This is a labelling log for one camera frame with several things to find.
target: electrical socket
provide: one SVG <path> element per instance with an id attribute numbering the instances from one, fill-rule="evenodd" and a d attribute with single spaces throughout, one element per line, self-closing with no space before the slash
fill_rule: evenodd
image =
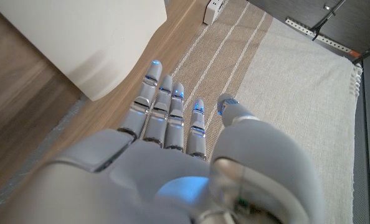
<path id="1" fill-rule="evenodd" d="M 206 13 L 204 15 L 203 22 L 205 24 L 211 25 L 218 16 L 222 6 L 224 5 L 224 0 L 211 0 L 207 5 Z"/>

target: glowing blue light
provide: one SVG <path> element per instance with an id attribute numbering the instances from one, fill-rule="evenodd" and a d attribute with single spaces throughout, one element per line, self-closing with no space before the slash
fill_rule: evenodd
<path id="1" fill-rule="evenodd" d="M 193 204 L 200 200 L 208 182 L 207 177 L 180 177 L 164 184 L 159 189 L 157 196 L 173 197 L 188 204 Z"/>

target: white stripe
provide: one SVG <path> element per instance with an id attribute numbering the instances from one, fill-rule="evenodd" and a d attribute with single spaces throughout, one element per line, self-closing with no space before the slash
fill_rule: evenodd
<path id="1" fill-rule="evenodd" d="M 218 16 L 220 16 L 221 12 L 224 10 L 225 6 L 227 5 L 229 1 L 225 1 L 224 5 L 222 6 L 222 9 L 219 13 Z M 175 77 L 175 75 L 178 73 L 179 69 L 182 67 L 182 65 L 184 64 L 184 62 L 186 61 L 186 59 L 189 57 L 189 55 L 191 54 L 191 52 L 193 51 L 193 49 L 195 48 L 196 44 L 199 43 L 200 39 L 202 39 L 202 37 L 204 36 L 204 34 L 206 33 L 206 31 L 209 29 L 210 26 L 206 26 L 202 32 L 202 34 L 195 40 L 195 43 L 192 44 L 192 47 L 188 50 L 188 52 L 186 52 L 186 55 L 185 57 L 181 60 L 181 62 L 178 64 L 178 66 L 175 68 L 175 71 L 173 72 L 173 74 L 171 75 L 173 78 Z"/>
<path id="2" fill-rule="evenodd" d="M 261 20 L 260 20 L 259 24 L 258 24 L 258 25 L 257 25 L 257 27 L 255 28 L 255 30 L 254 30 L 254 32 L 253 32 L 253 34 L 250 36 L 250 38 L 249 38 L 249 40 L 247 41 L 247 43 L 246 43 L 245 47 L 243 48 L 243 51 L 242 51 L 242 53 L 240 54 L 240 57 L 237 59 L 237 62 L 236 62 L 236 64 L 235 64 L 235 67 L 234 67 L 234 69 L 232 69 L 232 72 L 230 73 L 229 79 L 228 79 L 227 83 L 225 84 L 225 87 L 222 89 L 221 94 L 223 94 L 223 93 L 225 93 L 225 91 L 227 91 L 227 88 L 228 88 L 228 86 L 229 86 L 229 83 L 230 83 L 230 81 L 232 80 L 232 77 L 234 76 L 234 74 L 235 74 L 235 72 L 236 72 L 236 70 L 237 70 L 237 67 L 239 66 L 240 61 L 242 60 L 243 56 L 245 55 L 245 52 L 246 52 L 247 48 L 249 47 L 250 43 L 252 42 L 252 40 L 253 40 L 253 38 L 254 38 L 255 34 L 257 33 L 257 30 L 260 28 L 260 26 L 261 26 L 262 22 L 264 21 L 264 19 L 265 19 L 265 15 L 266 15 L 266 14 L 267 14 L 267 13 L 266 13 L 266 12 L 264 12 L 264 15 L 262 16 L 262 18 L 261 18 Z M 215 105 L 214 105 L 214 109 L 211 111 L 211 113 L 210 113 L 210 117 L 209 117 L 209 119 L 207 120 L 206 128 L 205 128 L 205 130 L 206 130 L 206 131 L 207 131 L 207 129 L 209 128 L 209 124 L 210 124 L 210 122 L 211 122 L 211 120 L 212 120 L 212 118 L 213 118 L 214 113 L 216 112 L 216 110 L 217 110 L 217 104 L 215 104 Z"/>
<path id="3" fill-rule="evenodd" d="M 203 78 L 206 76 L 207 72 L 209 71 L 211 65 L 214 63 L 214 60 L 216 59 L 218 53 L 220 52 L 222 46 L 224 45 L 224 43 L 227 41 L 228 37 L 230 36 L 230 34 L 232 33 L 232 31 L 234 30 L 235 26 L 240 22 L 240 20 L 242 19 L 243 15 L 245 14 L 246 12 L 246 9 L 249 7 L 250 3 L 248 2 L 246 7 L 243 9 L 243 12 L 242 14 L 240 15 L 240 17 L 238 18 L 238 20 L 236 21 L 236 23 L 230 28 L 230 30 L 228 31 L 227 35 L 225 36 L 224 40 L 222 40 L 220 46 L 218 47 L 218 49 L 216 50 L 216 53 L 214 54 L 214 56 L 212 57 L 209 65 L 207 66 L 207 68 L 205 69 L 205 71 L 203 72 L 202 76 L 200 77 L 199 81 L 197 82 L 196 86 L 193 88 L 193 91 L 191 92 L 191 94 L 189 95 L 188 99 L 186 100 L 185 102 L 185 105 L 184 105 L 184 110 L 186 109 L 186 106 L 187 104 L 189 103 L 189 100 L 193 97 L 193 94 L 195 94 L 197 88 L 199 88 L 199 85 L 200 83 L 202 82 Z"/>

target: beige rug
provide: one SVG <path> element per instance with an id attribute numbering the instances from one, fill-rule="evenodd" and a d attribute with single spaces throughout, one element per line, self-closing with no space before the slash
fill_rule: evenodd
<path id="1" fill-rule="evenodd" d="M 229 0 L 213 25 L 200 27 L 172 76 L 185 89 L 185 130 L 193 101 L 204 100 L 207 158 L 222 128 L 216 100 L 230 93 L 311 154 L 326 223 L 352 223 L 358 72 L 247 1 Z"/>

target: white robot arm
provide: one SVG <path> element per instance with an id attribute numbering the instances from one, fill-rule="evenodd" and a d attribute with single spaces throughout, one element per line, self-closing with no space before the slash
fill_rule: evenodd
<path id="1" fill-rule="evenodd" d="M 230 95 L 217 102 L 225 128 L 210 163 L 202 100 L 184 150 L 183 86 L 164 77 L 152 103 L 161 71 L 153 61 L 118 130 L 91 135 L 40 167 L 0 223 L 323 223 L 311 158 Z"/>

